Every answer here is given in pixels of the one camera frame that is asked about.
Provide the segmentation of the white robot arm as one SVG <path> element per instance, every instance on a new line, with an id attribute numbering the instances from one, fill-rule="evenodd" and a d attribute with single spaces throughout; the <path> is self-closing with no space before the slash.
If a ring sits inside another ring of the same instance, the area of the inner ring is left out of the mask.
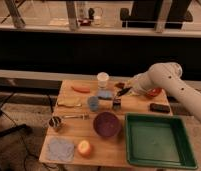
<path id="1" fill-rule="evenodd" d="M 156 63 L 146 72 L 132 77 L 127 85 L 134 93 L 142 95 L 154 88 L 162 88 L 201 122 L 201 93 L 187 85 L 181 75 L 182 68 L 176 62 Z"/>

